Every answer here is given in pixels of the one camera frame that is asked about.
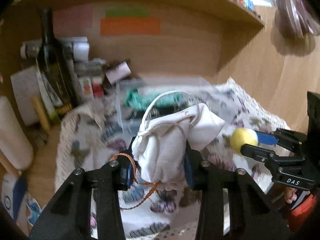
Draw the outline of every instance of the pink paper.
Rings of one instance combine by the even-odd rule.
[[[92,28],[92,5],[73,6],[53,12],[53,31],[57,36]]]

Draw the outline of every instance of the white paper roll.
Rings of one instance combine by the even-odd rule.
[[[33,148],[7,97],[0,97],[0,149],[18,170],[28,168],[32,162]]]

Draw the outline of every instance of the screw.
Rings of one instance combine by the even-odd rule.
[[[209,167],[210,166],[210,162],[209,161],[202,161],[201,162],[201,166],[202,167]]]
[[[82,173],[83,169],[81,168],[76,168],[73,173],[76,174],[76,175],[80,175]]]
[[[118,162],[117,160],[113,160],[113,161],[110,161],[110,162],[109,162],[109,165],[110,165],[111,167],[116,167],[116,166],[118,166],[118,164],[119,164],[119,162]]]
[[[238,172],[240,175],[244,175],[244,174],[247,173],[246,170],[245,170],[245,169],[242,169],[242,168],[237,169],[237,172]]]

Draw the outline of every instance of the teal fabric item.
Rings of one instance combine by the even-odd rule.
[[[149,94],[142,97],[137,89],[132,89],[127,91],[127,99],[125,100],[125,104],[137,111],[146,111],[152,101],[159,95],[160,94]],[[178,102],[181,100],[182,94],[166,95],[156,102],[155,107],[177,106]]]

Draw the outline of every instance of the yellow ball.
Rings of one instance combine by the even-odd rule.
[[[258,136],[254,130],[247,128],[237,128],[230,137],[230,146],[237,153],[244,144],[258,145]]]

